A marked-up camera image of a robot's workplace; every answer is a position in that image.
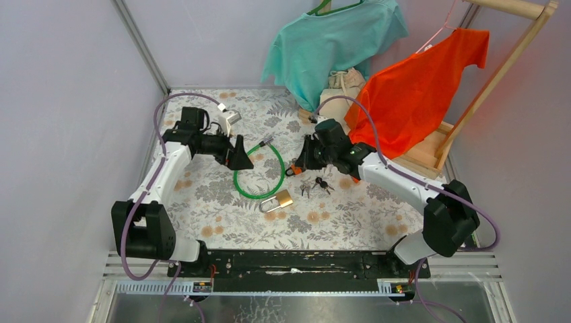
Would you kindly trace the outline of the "green cable lock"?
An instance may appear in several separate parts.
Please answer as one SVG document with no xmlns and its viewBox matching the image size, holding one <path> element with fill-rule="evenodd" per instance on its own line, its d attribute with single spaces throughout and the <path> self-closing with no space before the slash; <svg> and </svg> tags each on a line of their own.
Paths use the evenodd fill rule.
<svg viewBox="0 0 571 323">
<path fill-rule="evenodd" d="M 277 181 L 277 184 L 273 188 L 270 188 L 268 183 L 261 184 L 263 180 L 272 181 L 272 177 L 270 177 L 270 179 L 267 179 L 266 168 L 263 168 L 262 170 L 258 171 L 247 170 L 244 176 L 239 175 L 238 174 L 239 171 L 234 171 L 232 178 L 234 188 L 236 189 L 237 193 L 243 196 L 244 198 L 252 200 L 262 200 L 265 198 L 269 198 L 273 196 L 275 193 L 277 193 L 278 190 L 281 188 L 281 185 L 283 184 L 286 177 L 285 176 L 286 166 L 282 156 L 280 155 L 278 150 L 273 146 L 272 142 L 273 142 L 272 136 L 265 137 L 258 144 L 256 144 L 254 147 L 252 147 L 247 151 L 247 156 L 249 160 L 255 164 L 256 162 L 261 161 L 260 159 L 257 159 L 257 154 L 260 149 L 266 147 L 269 150 L 271 150 L 271 152 L 274 154 L 274 156 L 277 159 L 278 167 L 274 167 L 273 171 L 274 172 L 278 170 L 280 171 L 279 180 Z"/>
</svg>

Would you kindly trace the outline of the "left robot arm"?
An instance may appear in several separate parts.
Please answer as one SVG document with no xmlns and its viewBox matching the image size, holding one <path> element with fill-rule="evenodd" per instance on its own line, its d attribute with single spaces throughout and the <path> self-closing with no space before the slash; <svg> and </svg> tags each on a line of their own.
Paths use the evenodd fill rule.
<svg viewBox="0 0 571 323">
<path fill-rule="evenodd" d="M 209 115 L 202 108 L 185 107 L 181 118 L 160 137 L 163 148 L 143 184 L 127 201 L 111 209 L 116 246 L 121 256 L 182 261 L 194 277 L 205 274 L 208 257 L 196 239 L 177 235 L 167 207 L 174 187 L 196 155 L 210 155 L 229 170 L 251 170 L 242 135 L 233 137 L 231 126 L 241 119 L 235 110 L 223 110 L 215 133 L 208 133 Z"/>
</svg>

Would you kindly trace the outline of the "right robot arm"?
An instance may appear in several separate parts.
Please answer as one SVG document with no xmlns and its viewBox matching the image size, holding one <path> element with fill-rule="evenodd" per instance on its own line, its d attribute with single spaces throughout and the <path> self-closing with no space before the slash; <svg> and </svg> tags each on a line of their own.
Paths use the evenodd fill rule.
<svg viewBox="0 0 571 323">
<path fill-rule="evenodd" d="M 443 184 L 391 163 L 375 147 L 352 143 L 332 118 L 316 124 L 313 134 L 304 136 L 295 165 L 303 170 L 332 165 L 342 174 L 398 196 L 423 215 L 423 227 L 389 250 L 386 267 L 395 277 L 405 276 L 423 258 L 453 256 L 480 225 L 463 183 L 453 180 Z"/>
</svg>

